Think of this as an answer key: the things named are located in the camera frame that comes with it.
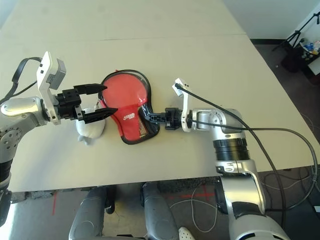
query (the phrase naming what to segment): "white table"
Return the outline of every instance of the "white table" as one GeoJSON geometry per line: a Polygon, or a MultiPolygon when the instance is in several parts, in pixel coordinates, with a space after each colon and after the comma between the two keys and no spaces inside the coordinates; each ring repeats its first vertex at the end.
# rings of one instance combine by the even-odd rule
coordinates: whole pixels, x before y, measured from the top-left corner
{"type": "MultiPolygon", "coordinates": [[[[100,83],[115,69],[135,69],[150,80],[155,112],[182,107],[172,90],[176,78],[192,91],[241,112],[252,127],[286,127],[320,148],[276,77],[220,0],[22,0],[0,35],[0,94],[11,86],[21,59],[50,51],[67,74],[59,91],[100,83]]],[[[28,63],[20,87],[36,77],[28,63]]],[[[34,87],[22,97],[38,95],[34,87]]],[[[91,107],[96,96],[82,98],[91,107]]],[[[190,108],[208,107],[195,99],[190,108]]],[[[312,164],[307,146],[283,132],[257,132],[278,169],[312,164]]],[[[258,171],[270,166],[254,139],[248,149],[258,171]]],[[[215,151],[208,133],[181,129],[145,142],[122,142],[116,124],[91,146],[77,141],[75,123],[48,123],[20,142],[11,168],[14,192],[216,175],[215,151]]]]}

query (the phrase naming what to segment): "white bracket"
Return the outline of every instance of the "white bracket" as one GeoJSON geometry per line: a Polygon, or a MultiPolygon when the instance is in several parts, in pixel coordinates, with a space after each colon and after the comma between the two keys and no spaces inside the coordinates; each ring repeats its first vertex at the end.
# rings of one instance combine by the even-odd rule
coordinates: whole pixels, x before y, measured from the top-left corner
{"type": "Polygon", "coordinates": [[[178,95],[178,97],[183,97],[183,109],[182,109],[182,114],[181,114],[181,126],[184,132],[190,132],[191,128],[188,128],[187,125],[187,115],[188,115],[188,99],[189,99],[189,94],[176,88],[175,84],[181,85],[185,90],[190,91],[189,85],[182,80],[181,78],[177,78],[174,81],[174,85],[172,86],[173,90],[175,93],[178,95]]]}
{"type": "Polygon", "coordinates": [[[59,102],[55,95],[51,93],[50,89],[57,90],[65,74],[66,68],[64,62],[59,59],[53,61],[50,52],[46,51],[36,71],[36,80],[38,90],[46,108],[45,110],[54,125],[59,125],[61,120],[59,119],[58,110],[55,107],[59,102]]]}

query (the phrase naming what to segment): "tripod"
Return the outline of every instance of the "tripod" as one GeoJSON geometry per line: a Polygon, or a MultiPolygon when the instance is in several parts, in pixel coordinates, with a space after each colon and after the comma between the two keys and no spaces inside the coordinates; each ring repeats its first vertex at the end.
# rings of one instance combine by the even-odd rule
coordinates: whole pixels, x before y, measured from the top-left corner
{"type": "Polygon", "coordinates": [[[320,11],[318,13],[314,13],[312,17],[310,17],[310,19],[299,29],[299,30],[295,30],[293,34],[291,34],[286,40],[284,40],[283,42],[281,42],[279,45],[277,45],[274,49],[272,49],[272,52],[275,51],[277,48],[279,47],[282,47],[283,44],[285,43],[289,43],[291,42],[294,38],[295,38],[295,41],[292,45],[292,47],[294,48],[296,46],[296,43],[301,35],[301,30],[303,28],[305,28],[305,26],[310,23],[310,21],[314,18],[314,17],[317,17],[316,19],[316,24],[319,25],[320,24],[320,19],[319,19],[319,16],[320,16],[320,11]]]}

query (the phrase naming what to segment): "black cable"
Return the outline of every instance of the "black cable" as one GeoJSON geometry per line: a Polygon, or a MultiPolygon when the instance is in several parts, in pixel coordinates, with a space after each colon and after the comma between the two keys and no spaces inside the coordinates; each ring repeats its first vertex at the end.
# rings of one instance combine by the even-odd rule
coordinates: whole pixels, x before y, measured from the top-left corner
{"type": "MultiPolygon", "coordinates": [[[[301,203],[303,203],[308,197],[309,195],[311,194],[311,192],[313,191],[315,185],[316,185],[316,182],[317,182],[317,179],[318,179],[318,160],[317,160],[317,156],[316,156],[316,153],[315,153],[315,150],[314,148],[312,147],[311,143],[303,136],[301,135],[300,133],[294,131],[294,130],[291,130],[291,129],[287,129],[287,128],[280,128],[280,127],[254,127],[254,128],[244,128],[244,127],[235,127],[235,126],[228,126],[228,125],[222,125],[222,124],[215,124],[215,123],[209,123],[209,122],[202,122],[202,121],[196,121],[196,120],[192,120],[192,122],[194,123],[198,123],[198,124],[203,124],[203,125],[209,125],[209,126],[215,126],[215,127],[223,127],[223,128],[227,128],[227,129],[235,129],[235,130],[253,130],[253,131],[283,131],[283,132],[289,132],[289,133],[292,133],[296,136],[298,136],[299,138],[301,138],[306,144],[307,146],[309,147],[310,149],[310,152],[311,152],[311,155],[312,155],[312,159],[313,159],[313,164],[314,164],[314,173],[313,173],[313,176],[312,176],[312,183],[308,189],[308,191],[306,192],[305,196],[300,200],[298,201],[297,203],[285,208],[285,210],[291,210],[293,208],[295,208],[296,206],[300,205],[301,203]]],[[[272,208],[272,209],[266,209],[266,211],[272,211],[272,212],[282,212],[283,209],[282,208],[272,208]]]]}
{"type": "Polygon", "coordinates": [[[256,135],[256,133],[253,131],[253,129],[250,129],[250,127],[248,126],[248,124],[245,123],[245,121],[243,121],[239,116],[235,115],[233,112],[230,112],[228,111],[227,109],[224,109],[223,107],[217,105],[217,104],[214,104],[213,102],[210,102],[186,89],[184,89],[180,84],[176,83],[174,85],[177,89],[193,96],[194,98],[196,99],[199,99],[200,101],[206,103],[206,104],[209,104],[213,107],[215,107],[216,109],[219,109],[221,111],[223,111],[224,113],[232,116],[233,118],[235,118],[236,120],[238,120],[242,125],[244,125],[246,127],[246,129],[251,133],[251,135],[254,137],[254,139],[256,140],[256,142],[258,143],[260,149],[262,150],[263,154],[265,155],[266,159],[268,160],[272,170],[274,171],[274,174],[275,174],[275,177],[276,177],[276,180],[277,180],[277,183],[279,185],[279,189],[280,189],[280,194],[281,194],[281,205],[282,205],[282,217],[281,217],[281,226],[282,228],[284,229],[285,228],[285,225],[286,225],[286,196],[285,196],[285,191],[284,191],[284,187],[282,185],[282,182],[281,182],[281,179],[280,179],[280,176],[278,174],[278,171],[274,165],[274,163],[272,162],[269,154],[267,153],[265,147],[263,146],[262,142],[260,141],[260,139],[258,138],[258,136],[256,135]]]}
{"type": "Polygon", "coordinates": [[[25,87],[24,89],[22,89],[21,91],[19,91],[18,93],[15,93],[12,95],[12,97],[16,97],[22,93],[24,93],[25,91],[27,91],[29,88],[31,88],[33,85],[35,85],[37,83],[37,81],[34,81],[33,83],[31,83],[29,86],[25,87]]]}
{"type": "Polygon", "coordinates": [[[5,101],[8,101],[10,98],[18,96],[19,94],[22,94],[23,92],[25,92],[26,90],[28,90],[29,88],[31,88],[35,84],[35,83],[32,83],[29,86],[27,86],[26,88],[24,88],[22,91],[15,94],[15,92],[18,88],[19,78],[20,78],[22,71],[24,70],[24,68],[29,60],[34,60],[34,61],[38,61],[41,63],[42,58],[36,57],[36,56],[27,57],[19,63],[19,65],[18,65],[17,69],[15,70],[14,75],[12,77],[12,87],[8,91],[8,93],[4,96],[4,98],[0,100],[0,105],[3,104],[5,101]]]}
{"type": "MultiPolygon", "coordinates": [[[[301,168],[299,168],[299,177],[300,177],[300,179],[301,179],[301,188],[302,188],[302,191],[303,191],[303,193],[304,194],[306,194],[306,189],[305,189],[305,186],[304,186],[304,183],[302,182],[302,177],[301,177],[301,168]]],[[[312,211],[313,211],[313,213],[315,214],[315,216],[318,218],[318,220],[320,220],[320,216],[319,216],[319,214],[316,212],[316,210],[315,210],[315,208],[314,208],[314,206],[313,206],[313,204],[312,204],[312,202],[311,202],[311,199],[310,199],[310,196],[306,199],[307,201],[308,201],[308,203],[309,203],[309,205],[310,205],[310,207],[312,208],[312,211]]]]}

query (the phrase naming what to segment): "white wall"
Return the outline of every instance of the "white wall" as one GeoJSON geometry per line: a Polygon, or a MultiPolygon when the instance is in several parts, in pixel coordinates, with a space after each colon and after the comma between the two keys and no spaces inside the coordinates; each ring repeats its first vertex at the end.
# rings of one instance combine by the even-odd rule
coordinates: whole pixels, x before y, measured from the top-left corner
{"type": "Polygon", "coordinates": [[[286,39],[320,0],[223,0],[251,39],[286,39]]]}
{"type": "Polygon", "coordinates": [[[14,9],[18,0],[0,0],[0,30],[14,9]]]}

